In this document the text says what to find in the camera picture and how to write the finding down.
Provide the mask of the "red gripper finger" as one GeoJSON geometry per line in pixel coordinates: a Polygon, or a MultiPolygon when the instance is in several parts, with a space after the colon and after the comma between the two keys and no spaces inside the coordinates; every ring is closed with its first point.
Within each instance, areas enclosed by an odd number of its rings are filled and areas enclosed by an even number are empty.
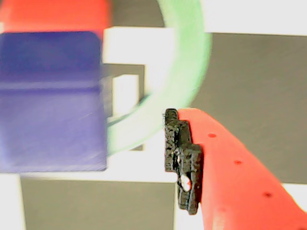
{"type": "Polygon", "coordinates": [[[165,111],[165,170],[178,206],[202,211],[206,230],[304,230],[307,214],[281,182],[207,113],[165,111]]]}

